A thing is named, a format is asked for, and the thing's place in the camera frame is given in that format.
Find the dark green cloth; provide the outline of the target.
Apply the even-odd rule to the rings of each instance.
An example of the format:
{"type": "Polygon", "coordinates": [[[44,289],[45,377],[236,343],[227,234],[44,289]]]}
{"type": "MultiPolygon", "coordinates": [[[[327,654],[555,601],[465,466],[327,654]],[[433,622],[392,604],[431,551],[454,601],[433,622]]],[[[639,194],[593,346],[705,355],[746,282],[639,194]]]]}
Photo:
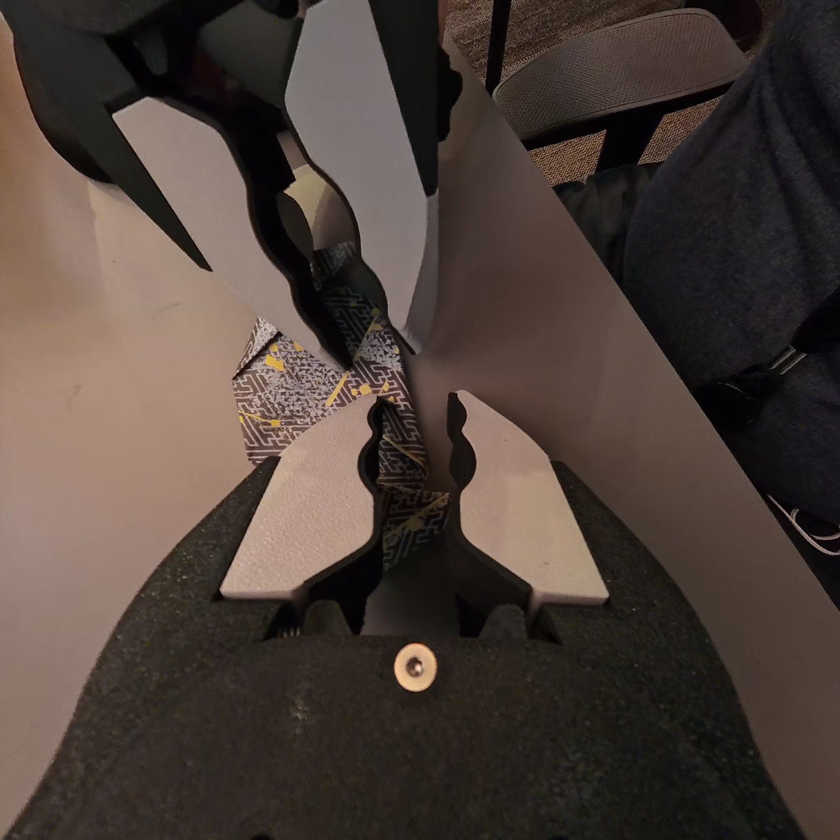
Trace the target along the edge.
{"type": "Polygon", "coordinates": [[[595,172],[584,182],[553,187],[618,286],[623,284],[628,227],[660,167],[660,163],[623,164],[595,172]]]}

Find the black metal pole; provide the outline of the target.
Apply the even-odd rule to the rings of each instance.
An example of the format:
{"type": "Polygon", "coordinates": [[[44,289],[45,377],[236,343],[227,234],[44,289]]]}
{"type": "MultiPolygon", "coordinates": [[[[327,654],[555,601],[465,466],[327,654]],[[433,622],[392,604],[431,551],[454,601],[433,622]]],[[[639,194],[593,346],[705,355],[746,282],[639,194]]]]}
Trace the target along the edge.
{"type": "Polygon", "coordinates": [[[501,81],[511,4],[511,0],[492,2],[485,77],[485,88],[489,94],[493,93],[501,81]]]}

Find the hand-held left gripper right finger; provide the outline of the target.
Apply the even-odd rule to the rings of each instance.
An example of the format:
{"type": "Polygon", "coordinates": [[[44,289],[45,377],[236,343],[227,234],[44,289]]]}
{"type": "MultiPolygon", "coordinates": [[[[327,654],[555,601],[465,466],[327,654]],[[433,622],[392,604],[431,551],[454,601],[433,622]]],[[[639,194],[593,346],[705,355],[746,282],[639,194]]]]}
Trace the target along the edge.
{"type": "Polygon", "coordinates": [[[550,458],[467,391],[448,395],[447,521],[456,593],[471,606],[601,606],[609,593],[550,458]]]}

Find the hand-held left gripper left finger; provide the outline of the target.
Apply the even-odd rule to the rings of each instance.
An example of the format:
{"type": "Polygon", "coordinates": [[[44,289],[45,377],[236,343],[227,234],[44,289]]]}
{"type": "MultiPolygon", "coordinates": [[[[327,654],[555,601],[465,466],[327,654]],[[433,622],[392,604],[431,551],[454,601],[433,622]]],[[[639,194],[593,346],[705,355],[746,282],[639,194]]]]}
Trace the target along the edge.
{"type": "Polygon", "coordinates": [[[372,546],[377,501],[364,457],[380,408],[360,396],[287,446],[222,581],[224,599],[307,602],[372,546]]]}

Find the dark patterned origami paper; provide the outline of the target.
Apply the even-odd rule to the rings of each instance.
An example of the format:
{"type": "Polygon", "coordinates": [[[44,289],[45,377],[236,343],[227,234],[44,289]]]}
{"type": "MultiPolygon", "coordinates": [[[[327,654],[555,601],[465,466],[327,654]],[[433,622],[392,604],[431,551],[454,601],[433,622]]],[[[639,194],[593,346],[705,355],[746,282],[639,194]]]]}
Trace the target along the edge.
{"type": "Polygon", "coordinates": [[[384,565],[404,560],[445,530],[449,494],[426,489],[428,464],[403,356],[381,307],[351,286],[350,243],[314,252],[316,290],[338,323],[353,363],[339,372],[258,318],[233,377],[248,460],[258,465],[311,426],[362,396],[380,397],[383,436],[377,485],[383,498],[384,565]]]}

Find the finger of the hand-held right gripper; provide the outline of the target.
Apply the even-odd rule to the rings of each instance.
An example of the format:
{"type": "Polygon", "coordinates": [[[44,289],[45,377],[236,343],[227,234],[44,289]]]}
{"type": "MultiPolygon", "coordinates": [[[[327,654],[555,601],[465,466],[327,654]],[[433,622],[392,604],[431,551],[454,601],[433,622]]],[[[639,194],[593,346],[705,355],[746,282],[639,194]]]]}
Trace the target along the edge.
{"type": "Polygon", "coordinates": [[[351,353],[312,281],[310,260],[280,218],[280,152],[257,173],[261,149],[186,104],[143,98],[113,120],[225,286],[288,338],[332,368],[351,353]]]}
{"type": "Polygon", "coordinates": [[[409,350],[438,294],[436,2],[316,2],[304,14],[286,113],[349,205],[360,257],[409,350]]]}

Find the grey office chair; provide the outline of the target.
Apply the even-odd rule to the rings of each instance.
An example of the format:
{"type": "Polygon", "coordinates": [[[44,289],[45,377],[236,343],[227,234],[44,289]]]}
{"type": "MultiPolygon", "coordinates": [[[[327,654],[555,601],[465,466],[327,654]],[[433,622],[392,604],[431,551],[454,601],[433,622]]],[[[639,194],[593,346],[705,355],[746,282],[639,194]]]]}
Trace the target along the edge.
{"type": "Polygon", "coordinates": [[[637,164],[665,115],[719,97],[747,65],[717,17],[680,8],[566,39],[492,97],[528,151],[604,132],[603,172],[637,164]]]}

